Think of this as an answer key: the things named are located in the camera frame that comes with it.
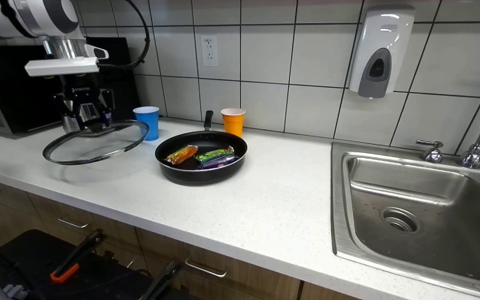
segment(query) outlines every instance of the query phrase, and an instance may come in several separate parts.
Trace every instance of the sink drain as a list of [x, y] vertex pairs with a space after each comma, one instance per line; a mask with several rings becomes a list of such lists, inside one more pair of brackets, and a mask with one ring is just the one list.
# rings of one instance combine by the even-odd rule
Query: sink drain
[[388, 206], [383, 209], [383, 219], [397, 229], [402, 231], [417, 231], [418, 221], [417, 216], [403, 208]]

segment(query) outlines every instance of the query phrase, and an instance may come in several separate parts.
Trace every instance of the orange cup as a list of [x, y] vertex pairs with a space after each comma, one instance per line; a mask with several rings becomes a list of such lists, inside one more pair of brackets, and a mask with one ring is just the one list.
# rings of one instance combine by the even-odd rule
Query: orange cup
[[245, 109], [242, 108], [223, 108], [222, 109], [222, 118], [223, 118], [223, 129], [242, 136], [243, 133], [243, 118], [245, 118]]

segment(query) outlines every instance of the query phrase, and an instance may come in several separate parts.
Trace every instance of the microwave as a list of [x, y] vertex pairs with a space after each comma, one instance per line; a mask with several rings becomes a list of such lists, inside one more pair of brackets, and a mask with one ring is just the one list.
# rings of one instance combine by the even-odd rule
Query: microwave
[[[88, 38], [88, 43], [107, 48], [110, 63], [128, 63], [125, 38]], [[60, 106], [53, 94], [62, 91], [58, 76], [28, 76], [28, 59], [47, 58], [40, 44], [0, 46], [0, 134], [22, 136], [62, 123]], [[113, 119], [132, 118], [140, 104], [132, 69], [102, 69], [102, 83], [113, 89]]]

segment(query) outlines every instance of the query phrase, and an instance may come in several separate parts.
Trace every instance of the white countertop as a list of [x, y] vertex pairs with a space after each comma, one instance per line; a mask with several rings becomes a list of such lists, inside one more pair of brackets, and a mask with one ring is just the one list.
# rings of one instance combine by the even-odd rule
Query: white countertop
[[157, 141], [83, 166], [42, 156], [62, 128], [0, 136], [0, 181], [358, 298], [475, 298], [333, 254], [328, 139], [245, 131], [237, 174], [182, 186], [160, 173], [155, 146], [193, 129], [160, 119]]

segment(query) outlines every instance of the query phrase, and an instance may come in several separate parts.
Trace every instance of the black frying pan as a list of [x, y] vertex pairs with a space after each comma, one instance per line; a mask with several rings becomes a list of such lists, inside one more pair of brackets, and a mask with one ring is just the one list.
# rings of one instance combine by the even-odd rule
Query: black frying pan
[[[222, 181], [240, 169], [240, 166], [243, 164], [243, 156], [247, 153], [245, 139], [227, 131], [212, 131], [210, 129], [212, 114], [213, 111], [207, 109], [205, 131], [190, 131], [190, 133], [177, 134], [162, 141], [157, 146], [155, 158], [160, 163], [162, 173], [168, 179], [182, 183], [182, 184], [207, 184], [207, 183]], [[193, 156], [180, 164], [172, 164], [167, 161], [167, 156], [170, 153], [187, 144], [198, 146], [198, 151], [195, 154], [217, 149], [217, 148], [227, 148], [232, 144], [235, 148], [237, 159], [222, 166], [203, 168], [203, 169], [198, 169], [198, 161]]]

